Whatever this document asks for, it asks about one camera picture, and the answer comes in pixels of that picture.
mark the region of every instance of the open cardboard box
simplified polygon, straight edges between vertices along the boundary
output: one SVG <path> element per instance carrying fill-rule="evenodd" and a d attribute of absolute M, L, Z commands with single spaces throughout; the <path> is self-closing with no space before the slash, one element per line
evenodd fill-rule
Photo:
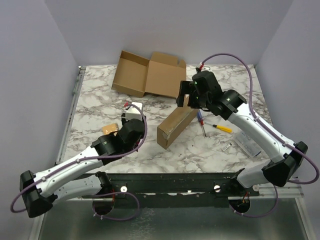
<path fill-rule="evenodd" d="M 155 51 L 149 60 L 122 51 L 112 89 L 139 98 L 145 93 L 176 98 L 186 78 L 186 62 L 176 56 Z"/>

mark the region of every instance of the screw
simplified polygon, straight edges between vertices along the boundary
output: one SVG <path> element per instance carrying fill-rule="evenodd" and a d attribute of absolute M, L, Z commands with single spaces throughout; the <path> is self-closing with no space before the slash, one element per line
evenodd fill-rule
<path fill-rule="evenodd" d="M 128 191 L 128 188 L 126 186 L 122 186 L 120 188 L 120 191 L 123 192 L 123 193 L 126 193 Z"/>
<path fill-rule="evenodd" d="M 259 191 L 259 186 L 258 185 L 253 185 L 252 189 L 253 189 L 253 191 L 258 192 Z"/>
<path fill-rule="evenodd" d="M 216 193 L 219 193 L 219 192 L 221 191 L 221 188 L 220 188 L 219 185 L 215 185 L 215 186 L 213 187 L 213 189 L 214 189 L 214 191 L 215 191 Z"/>

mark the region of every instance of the blue screwdriver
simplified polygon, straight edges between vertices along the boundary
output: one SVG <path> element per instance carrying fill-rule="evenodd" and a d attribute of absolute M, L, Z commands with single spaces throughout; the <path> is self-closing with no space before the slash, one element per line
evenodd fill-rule
<path fill-rule="evenodd" d="M 201 115 L 200 110 L 197 112 L 196 117 L 198 118 L 198 122 L 199 122 L 200 125 L 201 125 L 201 128 L 202 128 L 202 130 L 203 130 L 204 137 L 206 138 L 206 137 L 207 137 L 207 134 L 206 134 L 205 127 L 204 127 L 204 119 L 203 119 L 203 117 L 202 117 L 202 115 Z"/>

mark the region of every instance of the cable clip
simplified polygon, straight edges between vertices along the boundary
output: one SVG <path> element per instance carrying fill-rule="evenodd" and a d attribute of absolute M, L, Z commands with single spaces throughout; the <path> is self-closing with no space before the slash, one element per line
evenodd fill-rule
<path fill-rule="evenodd" d="M 256 117 L 253 119 L 255 122 L 260 118 L 259 115 L 256 115 Z"/>

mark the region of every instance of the metal bracket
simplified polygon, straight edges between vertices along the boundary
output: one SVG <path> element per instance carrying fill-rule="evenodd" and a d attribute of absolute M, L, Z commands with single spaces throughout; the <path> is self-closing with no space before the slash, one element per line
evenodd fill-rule
<path fill-rule="evenodd" d="M 62 161 L 62 158 L 63 158 L 63 156 L 65 155 L 65 152 L 66 152 L 67 141 L 68 141 L 69 134 L 70 134 L 70 131 L 71 131 L 71 125 L 72 125 L 72 122 L 74 120 L 75 111 L 76 111 L 76 107 L 77 107 L 77 103 L 78 103 L 78 99 L 79 99 L 82 83 L 83 83 L 83 80 L 84 80 L 85 72 L 86 72 L 86 67 L 85 66 L 79 66 L 79 74 L 76 77 L 74 89 L 73 89 L 73 92 L 72 92 L 73 99 L 72 99 L 72 102 L 71 102 L 71 109 L 70 109 L 70 112 L 69 112 L 69 115 L 68 115 L 68 121 L 67 121 L 66 126 L 64 128 L 63 137 L 62 137 L 61 145 L 60 145 L 60 148 L 59 148 L 59 152 L 58 152 L 58 156 L 56 158 L 55 164 L 59 164 Z"/>

